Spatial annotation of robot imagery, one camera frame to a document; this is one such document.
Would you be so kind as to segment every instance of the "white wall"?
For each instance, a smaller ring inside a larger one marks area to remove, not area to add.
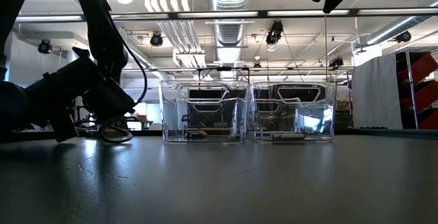
[[[30,85],[42,78],[44,73],[52,73],[69,63],[58,55],[43,55],[38,48],[19,40],[12,34],[10,47],[9,80],[18,85]]]

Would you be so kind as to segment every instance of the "ventilation duct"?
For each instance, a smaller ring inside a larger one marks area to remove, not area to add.
[[[420,5],[420,7],[437,7],[438,0],[429,0],[426,3]],[[432,18],[432,16],[410,16],[410,17],[402,17],[394,22],[384,26],[377,32],[370,34],[367,38],[367,44],[369,45],[377,45],[386,40],[394,38],[401,33],[411,29],[420,23]]]
[[[215,11],[246,10],[250,0],[210,0],[211,8]],[[240,48],[244,37],[244,25],[242,23],[232,25],[214,25],[217,56],[222,62],[234,63],[239,60]]]

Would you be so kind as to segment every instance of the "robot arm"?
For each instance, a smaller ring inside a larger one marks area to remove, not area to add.
[[[0,3],[3,10],[1,49],[23,2],[2,0]],[[77,130],[66,105],[78,96],[83,97],[89,111],[95,114],[97,123],[110,124],[114,118],[133,111],[133,99],[118,85],[128,58],[124,50],[126,44],[111,20],[110,7],[106,0],[79,2],[87,20],[90,50],[97,65],[89,58],[87,50],[73,48],[78,59],[55,73],[45,73],[43,79],[26,89],[0,81],[0,132],[10,132],[28,123],[46,125],[48,121],[58,142],[75,137]],[[4,63],[5,56],[0,59],[0,73],[3,75]]]

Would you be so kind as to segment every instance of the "ceiling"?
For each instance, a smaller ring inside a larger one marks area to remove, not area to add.
[[[189,0],[190,7],[194,11],[209,10],[209,0]],[[427,0],[344,0],[338,8],[402,8],[418,7]],[[147,12],[144,0],[134,0],[132,3],[123,5],[116,0],[109,0],[112,12]],[[252,10],[287,10],[287,9],[318,9],[321,10],[323,3],[314,3],[311,0],[251,0]],[[77,0],[26,0],[21,14],[67,14],[81,12]],[[354,18],[295,18],[283,19],[286,40],[282,38],[275,51],[269,52],[266,46],[265,35],[272,20],[256,19],[252,24],[245,27],[244,46],[242,49],[240,65],[252,65],[256,55],[261,58],[262,66],[294,66],[292,58],[301,66],[315,66],[318,59],[325,61],[327,51],[339,47],[337,55],[343,57],[344,64],[351,64],[350,40],[353,36],[370,34],[396,20],[396,17],[364,17],[358,18],[358,30],[355,27]],[[205,21],[194,21],[196,33],[203,50],[206,53],[206,63],[213,64],[215,59],[214,38],[212,28]],[[149,44],[152,32],[159,31],[156,22],[123,22],[117,26],[127,32],[129,41],[132,42],[157,68],[174,68],[172,61],[173,48],[169,43],[162,47],[152,47]],[[438,28],[436,17],[410,29],[412,40],[429,34]],[[17,29],[25,33],[34,32],[72,32],[72,45],[78,38],[87,38],[87,26],[85,23],[34,23],[21,24]],[[420,46],[438,45],[438,35],[431,36],[418,43]],[[397,47],[395,42],[382,44],[383,48]],[[137,73],[125,73],[124,77],[141,77]]]

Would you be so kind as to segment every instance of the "fluorescent light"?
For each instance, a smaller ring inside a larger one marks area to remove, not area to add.
[[[385,14],[429,14],[438,12],[438,8],[405,8],[405,9],[360,9],[359,15]]]
[[[181,12],[179,18],[235,18],[235,17],[256,17],[259,12]]]
[[[377,40],[379,40],[380,38],[382,38],[383,36],[386,36],[387,34],[391,33],[393,30],[399,28],[400,26],[404,25],[405,23],[408,23],[409,21],[411,21],[412,19],[414,19],[415,17],[409,17],[405,20],[403,20],[402,22],[398,23],[397,25],[394,25],[393,27],[391,27],[390,29],[388,29],[387,31],[383,32],[382,34],[378,35],[377,37],[367,41],[367,44],[371,45],[373,43],[375,43]]]
[[[206,25],[245,25],[253,23],[255,21],[205,21]]]
[[[330,15],[347,15],[349,10],[333,10]],[[297,11],[269,11],[268,16],[324,16],[321,10],[297,10]]]
[[[82,16],[18,16],[16,22],[69,22],[82,21]]]
[[[150,14],[114,14],[111,15],[114,21],[134,21],[144,19],[166,19],[169,18],[167,14],[150,13]]]

